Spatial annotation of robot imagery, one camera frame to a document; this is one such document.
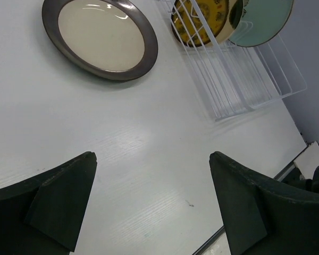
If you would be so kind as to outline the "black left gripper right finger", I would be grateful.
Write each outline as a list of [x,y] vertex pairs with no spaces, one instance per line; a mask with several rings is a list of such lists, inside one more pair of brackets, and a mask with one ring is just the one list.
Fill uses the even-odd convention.
[[287,185],[221,152],[209,165],[232,254],[319,254],[319,194]]

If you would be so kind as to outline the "yellow patterned plate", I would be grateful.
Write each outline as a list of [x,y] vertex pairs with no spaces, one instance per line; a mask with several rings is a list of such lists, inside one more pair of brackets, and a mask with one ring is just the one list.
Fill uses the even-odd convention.
[[[197,1],[207,25],[216,41],[226,41],[234,32],[231,27],[230,9],[235,1]],[[171,29],[177,41],[188,47],[201,47],[211,39],[197,14],[192,1],[175,1],[171,14]]]

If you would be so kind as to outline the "light blue flower plate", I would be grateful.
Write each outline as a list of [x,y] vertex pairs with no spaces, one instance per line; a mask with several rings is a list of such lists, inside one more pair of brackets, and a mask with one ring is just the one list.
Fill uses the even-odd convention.
[[255,47],[274,38],[292,12],[293,0],[243,1],[239,25],[229,41],[240,47]]

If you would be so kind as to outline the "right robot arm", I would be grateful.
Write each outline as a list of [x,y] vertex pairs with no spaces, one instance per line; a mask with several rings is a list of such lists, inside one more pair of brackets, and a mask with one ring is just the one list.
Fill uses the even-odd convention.
[[281,182],[302,190],[319,194],[319,166],[317,166],[314,170],[312,178],[306,178],[302,175],[300,169],[295,167],[282,179]]

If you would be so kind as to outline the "cream bowl with black flowers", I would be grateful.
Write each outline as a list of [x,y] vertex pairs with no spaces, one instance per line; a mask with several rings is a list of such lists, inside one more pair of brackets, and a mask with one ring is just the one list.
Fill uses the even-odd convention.
[[235,32],[242,17],[246,14],[245,7],[249,1],[214,1],[217,4],[215,21],[218,25],[215,39],[223,43]]

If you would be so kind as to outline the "grey rimmed cream plate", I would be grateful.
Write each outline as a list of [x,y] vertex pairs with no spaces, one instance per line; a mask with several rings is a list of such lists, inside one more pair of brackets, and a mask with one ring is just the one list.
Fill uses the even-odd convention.
[[156,33],[131,1],[44,1],[41,16],[59,52],[98,77],[135,80],[156,63]]

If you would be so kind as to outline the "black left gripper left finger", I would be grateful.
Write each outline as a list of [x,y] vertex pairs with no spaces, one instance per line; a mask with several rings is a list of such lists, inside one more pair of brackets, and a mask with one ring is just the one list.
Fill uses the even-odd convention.
[[94,152],[0,189],[0,254],[76,248],[97,169]]

